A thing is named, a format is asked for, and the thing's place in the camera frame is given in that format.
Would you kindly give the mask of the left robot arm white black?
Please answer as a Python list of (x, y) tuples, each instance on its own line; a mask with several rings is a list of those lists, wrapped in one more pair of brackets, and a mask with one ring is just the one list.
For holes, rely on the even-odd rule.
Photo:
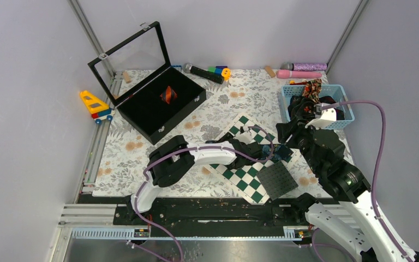
[(174, 136), (149, 154), (145, 182), (130, 196), (127, 218), (134, 224), (143, 223), (162, 189), (177, 183), (195, 165), (216, 164), (232, 170), (262, 161), (263, 145), (252, 139), (249, 131), (238, 136), (227, 133), (203, 144)]

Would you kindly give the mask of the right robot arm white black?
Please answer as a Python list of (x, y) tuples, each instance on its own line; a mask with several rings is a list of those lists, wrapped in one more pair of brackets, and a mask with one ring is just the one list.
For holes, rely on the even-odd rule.
[(360, 230), (331, 215), (308, 193), (298, 197), (291, 210), (296, 224), (318, 227), (356, 261), (419, 261), (419, 252), (406, 244), (379, 205), (372, 203), (369, 182), (344, 159), (345, 145), (334, 131), (293, 121), (276, 124), (276, 130), (278, 141), (299, 150), (322, 189), (348, 211)]

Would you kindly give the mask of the dark blue floral tie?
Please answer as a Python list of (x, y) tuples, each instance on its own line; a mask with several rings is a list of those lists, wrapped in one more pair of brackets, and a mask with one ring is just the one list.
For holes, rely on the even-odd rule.
[[(272, 162), (277, 162), (279, 160), (289, 162), (290, 159), (292, 158), (293, 154), (294, 154), (293, 150), (289, 149), (285, 145), (274, 144), (273, 148), (274, 148), (273, 156), (270, 158), (270, 160)], [(267, 144), (263, 145), (262, 146), (262, 155), (259, 159), (260, 160), (267, 159), (269, 157), (270, 153), (271, 153), (270, 145), (267, 145)]]

